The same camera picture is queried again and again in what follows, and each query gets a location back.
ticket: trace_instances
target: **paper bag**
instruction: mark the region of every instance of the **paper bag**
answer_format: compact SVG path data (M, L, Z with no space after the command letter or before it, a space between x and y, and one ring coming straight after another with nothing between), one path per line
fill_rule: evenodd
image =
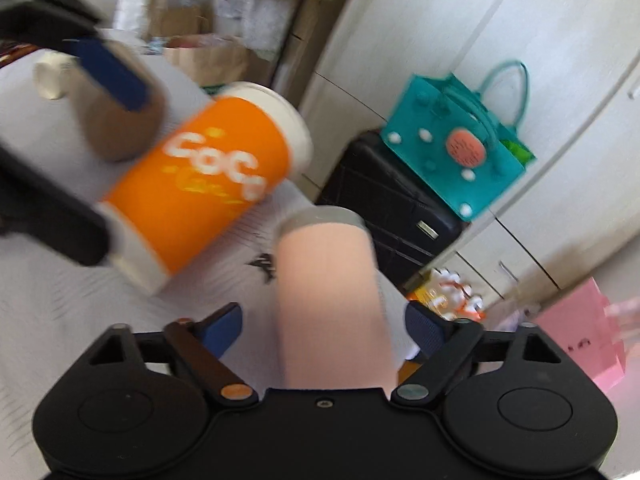
M609 303L591 278L536 318L603 392L622 380L626 367L620 327L605 313Z
M158 38L198 34L200 23L203 21L201 13L200 7L167 9L160 15L158 22L152 27L151 33Z
M249 51L242 44L215 34L173 38L163 55L199 86L241 81L249 67Z

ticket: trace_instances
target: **cabinet door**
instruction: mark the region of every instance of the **cabinet door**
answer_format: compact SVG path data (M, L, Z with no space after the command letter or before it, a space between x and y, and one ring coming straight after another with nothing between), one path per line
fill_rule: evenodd
M640 66L576 143L500 216L561 288L640 230L639 124Z
M351 0L319 65L388 118L412 73L444 76L500 0Z
M538 158L492 206L522 189L544 163L579 134L606 101L640 46L640 0L504 0L454 70L471 88L500 62L521 59L531 72L531 99L520 138ZM512 120L517 78L496 83L486 104Z
M503 298L541 301L558 292L538 263L498 221L459 253Z
M318 74L309 83L300 113L314 144L314 156L305 176L319 187L324 186L351 139L385 123L379 115Z

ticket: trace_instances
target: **teal tote bag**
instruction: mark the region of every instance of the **teal tote bag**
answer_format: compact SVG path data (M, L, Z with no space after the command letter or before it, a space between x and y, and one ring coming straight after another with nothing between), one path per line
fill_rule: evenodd
M482 96L513 67L524 74L520 108L513 124L502 124ZM529 88L529 71L518 60L493 69L476 92L453 74L441 80L415 75L382 138L460 218L472 221L535 160L518 139Z

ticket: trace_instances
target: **bed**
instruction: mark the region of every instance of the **bed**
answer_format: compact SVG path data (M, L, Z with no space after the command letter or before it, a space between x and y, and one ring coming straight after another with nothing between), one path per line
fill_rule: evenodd
M0 70L0 140L60 186L94 203L130 167L95 158L66 100L41 99L32 83L35 52ZM207 96L160 56L143 56L170 103L163 134L197 112ZM147 298L111 267L82 268L21 236L0 238L0 478L34 480L47 468L31 436L39 400L109 325L156 331L178 317L201 319L230 301L244 330L223 361L260 393L282 386L274 321L276 280L251 263L271 251L276 225L310 205L284 182L218 238L162 293ZM415 354L404 330L405 300L380 276L396 364Z

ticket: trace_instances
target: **pink gift bag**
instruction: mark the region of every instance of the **pink gift bag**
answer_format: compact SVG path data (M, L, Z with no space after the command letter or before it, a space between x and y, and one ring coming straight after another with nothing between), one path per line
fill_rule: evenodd
M609 300L593 278L536 318L536 323L606 392L625 375L620 327L607 317Z

